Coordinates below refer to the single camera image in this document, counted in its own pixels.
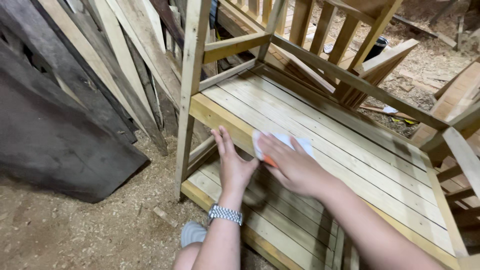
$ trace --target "left hand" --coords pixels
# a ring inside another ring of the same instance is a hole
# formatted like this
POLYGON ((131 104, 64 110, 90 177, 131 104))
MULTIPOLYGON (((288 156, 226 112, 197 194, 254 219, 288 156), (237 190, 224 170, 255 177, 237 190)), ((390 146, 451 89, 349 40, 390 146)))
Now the left hand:
POLYGON ((226 128, 219 126, 218 129, 219 131, 212 129, 212 134, 220 154, 222 195, 240 196, 241 200, 259 161, 257 158, 251 161, 242 159, 235 151, 233 141, 226 128))

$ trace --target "dirt floor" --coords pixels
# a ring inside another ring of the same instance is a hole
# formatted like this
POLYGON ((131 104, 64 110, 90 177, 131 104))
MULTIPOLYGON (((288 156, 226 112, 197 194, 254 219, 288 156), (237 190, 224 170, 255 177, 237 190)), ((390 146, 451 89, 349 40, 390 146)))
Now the dirt floor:
MULTIPOLYGON (((294 6, 295 0, 289 0, 289 4, 294 6)), ((426 29, 430 32, 441 32, 449 38, 456 40, 457 34, 457 18, 464 15, 468 8, 468 0, 460 0, 458 3, 447 11, 438 20, 438 23, 432 28, 429 28, 429 20, 446 4, 446 1, 437 0, 404 0, 402 6, 396 12, 398 15, 405 17, 406 19, 413 21, 414 24, 422 29, 426 29)), ((316 0, 315 7, 312 12, 311 23, 316 24, 320 18, 323 1, 316 0)), ((476 24, 480 22, 480 15, 477 16, 476 24)), ((333 38, 337 38, 340 29, 345 20, 345 13, 342 11, 337 12, 337 16, 332 23, 332 27, 329 35, 333 38)), ((470 29, 464 32, 462 35, 465 41, 462 44, 460 51, 455 51, 449 45, 445 44, 438 38, 431 38, 427 35, 417 35, 409 30, 405 25, 401 23, 391 22, 385 28, 382 36, 389 40, 389 46, 394 47, 399 43, 414 38, 420 41, 419 45, 394 69, 392 74, 386 78, 386 80, 379 85, 379 87, 392 93, 393 95, 406 100, 410 104, 420 107, 429 111, 434 103, 435 98, 433 92, 425 91, 416 87, 409 92, 405 92, 400 89, 400 84, 411 85, 412 79, 403 77, 399 74, 400 70, 406 70, 418 76, 417 81, 424 82, 426 75, 437 74, 446 75, 453 78, 457 73, 472 62, 477 56, 480 55, 479 42, 480 37, 469 38, 471 33, 470 29)), ((370 31, 370 26, 362 23, 358 29, 357 34, 354 36, 350 48, 357 51, 361 43, 370 31)), ((433 80, 440 83, 442 86, 447 81, 433 80)), ((368 98, 364 104, 385 107, 385 104, 379 102, 373 98, 368 98)), ((389 127, 392 130, 400 133, 405 137, 409 137, 413 130, 417 127, 417 124, 408 124, 405 121, 394 122, 392 116, 385 114, 372 112, 368 110, 359 109, 360 112, 366 114, 372 119, 380 122, 381 124, 389 127)))
MULTIPOLYGON (((0 270, 171 269, 183 224, 205 223, 206 212, 174 199, 177 139, 167 138, 169 155, 162 157, 149 138, 136 135, 150 165, 96 204, 0 179, 0 270), (178 226, 159 218, 155 206, 178 226)), ((241 252, 243 269, 273 269, 246 245, 241 252)))

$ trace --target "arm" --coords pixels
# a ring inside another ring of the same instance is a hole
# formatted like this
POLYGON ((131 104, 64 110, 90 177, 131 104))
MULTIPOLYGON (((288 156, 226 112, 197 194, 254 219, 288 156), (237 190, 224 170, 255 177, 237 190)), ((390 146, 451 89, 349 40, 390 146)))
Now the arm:
MULTIPOLYGON (((232 139, 223 126, 221 134, 212 130, 220 154, 222 194, 218 205, 240 211, 243 193, 259 161, 243 160, 235 151, 232 139)), ((210 224, 204 243, 193 264, 193 270, 240 269, 240 226, 216 218, 210 224)))
POLYGON ((319 200, 373 269, 442 269, 377 215, 347 185, 323 169, 295 139, 290 141, 295 150, 272 135, 261 136, 259 147, 279 167, 267 168, 285 188, 319 200))

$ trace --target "shoe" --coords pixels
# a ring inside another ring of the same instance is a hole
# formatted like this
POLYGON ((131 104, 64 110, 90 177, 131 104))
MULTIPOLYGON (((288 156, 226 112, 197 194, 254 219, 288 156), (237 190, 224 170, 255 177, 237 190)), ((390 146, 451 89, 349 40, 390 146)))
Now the shoe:
POLYGON ((181 247, 186 247, 194 242, 203 242, 206 234, 207 229, 199 223, 194 221, 187 222, 183 226, 180 234, 181 247))

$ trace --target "silver watch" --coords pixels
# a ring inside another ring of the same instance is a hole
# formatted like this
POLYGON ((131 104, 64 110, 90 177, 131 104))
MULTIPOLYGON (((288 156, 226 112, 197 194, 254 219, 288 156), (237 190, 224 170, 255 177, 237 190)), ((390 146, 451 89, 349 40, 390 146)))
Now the silver watch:
POLYGON ((242 214, 240 212, 237 212, 225 207, 221 207, 218 205, 218 203, 212 204, 212 206, 210 207, 210 210, 208 211, 208 220, 207 220, 208 226, 210 226, 214 218, 221 218, 221 219, 233 221, 238 223, 240 226, 243 220, 242 214))

